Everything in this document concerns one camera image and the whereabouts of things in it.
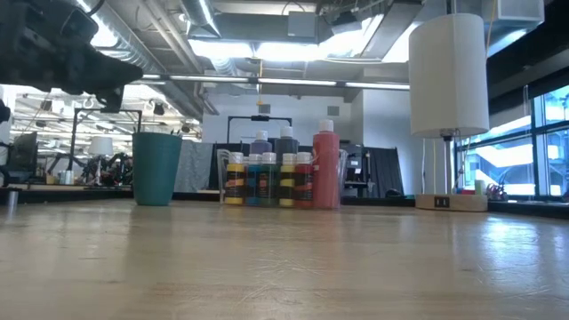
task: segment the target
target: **small bottle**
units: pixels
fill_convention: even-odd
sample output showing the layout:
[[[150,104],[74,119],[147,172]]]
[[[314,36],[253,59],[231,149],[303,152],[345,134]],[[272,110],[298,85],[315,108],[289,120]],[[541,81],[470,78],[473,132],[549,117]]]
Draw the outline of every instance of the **small bottle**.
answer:
[[[278,203],[283,207],[294,206],[294,164],[296,155],[283,154],[283,165],[281,166],[280,188],[278,192]]]
[[[336,209],[340,206],[338,165],[340,136],[334,133],[332,120],[320,121],[320,132],[314,142],[314,206],[318,209]]]
[[[312,208],[312,182],[314,180],[314,168],[312,167],[312,155],[309,152],[299,152],[296,155],[294,167],[294,206],[301,209]]]
[[[272,152],[273,145],[268,142],[268,132],[259,130],[257,132],[257,140],[251,144],[250,154],[262,155],[265,152]]]
[[[243,154],[232,152],[229,156],[228,177],[225,183],[225,203],[243,204],[245,196],[245,167]]]
[[[276,153],[265,152],[260,166],[259,190],[260,205],[276,205],[276,187],[278,186],[278,167],[276,166]]]
[[[247,165],[247,192],[245,203],[249,205],[259,205],[258,180],[260,174],[261,155],[250,154],[249,164]]]
[[[283,154],[297,154],[299,152],[299,142],[293,138],[293,128],[291,126],[281,127],[281,137],[275,140],[276,162],[283,163]]]

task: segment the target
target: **table surface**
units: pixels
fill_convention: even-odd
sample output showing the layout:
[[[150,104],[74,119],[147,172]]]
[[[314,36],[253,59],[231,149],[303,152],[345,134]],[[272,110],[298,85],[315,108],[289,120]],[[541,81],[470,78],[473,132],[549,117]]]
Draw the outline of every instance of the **table surface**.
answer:
[[[569,224],[132,200],[0,214],[0,319],[567,319]]]

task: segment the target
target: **white bottle cap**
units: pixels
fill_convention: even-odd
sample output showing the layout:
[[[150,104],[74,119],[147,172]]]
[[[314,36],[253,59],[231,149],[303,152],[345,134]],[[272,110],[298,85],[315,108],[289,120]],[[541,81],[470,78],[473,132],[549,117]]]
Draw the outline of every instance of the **white bottle cap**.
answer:
[[[283,154],[283,165],[294,165],[296,162],[295,154]]]
[[[276,164],[276,153],[265,152],[263,154],[263,164]]]
[[[312,154],[309,152],[299,152],[296,155],[296,164],[312,164]]]
[[[268,132],[264,130],[257,131],[257,140],[268,140]]]
[[[334,132],[334,121],[325,119],[320,120],[320,132]]]
[[[283,137],[293,137],[292,127],[281,127],[281,138]]]
[[[243,163],[243,154],[241,152],[231,152],[229,156],[229,163],[230,164],[242,164]]]
[[[249,164],[260,164],[263,160],[263,156],[250,154],[249,155]]]

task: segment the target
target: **teal cup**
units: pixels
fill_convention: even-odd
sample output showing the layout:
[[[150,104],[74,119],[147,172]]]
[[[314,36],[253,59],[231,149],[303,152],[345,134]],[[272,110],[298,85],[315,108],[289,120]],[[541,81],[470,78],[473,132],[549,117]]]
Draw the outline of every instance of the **teal cup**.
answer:
[[[172,200],[181,138],[139,132],[132,135],[132,188],[138,205],[167,206]]]

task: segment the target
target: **lamp shade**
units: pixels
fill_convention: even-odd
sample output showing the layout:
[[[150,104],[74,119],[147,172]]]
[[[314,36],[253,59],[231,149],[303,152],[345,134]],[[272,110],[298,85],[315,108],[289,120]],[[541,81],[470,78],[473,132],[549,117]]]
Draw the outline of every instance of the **lamp shade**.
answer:
[[[113,154],[113,140],[109,137],[94,137],[89,146],[89,153],[91,155],[112,155]]]
[[[482,18],[449,14],[417,27],[409,38],[409,82],[414,136],[468,137],[487,132]]]

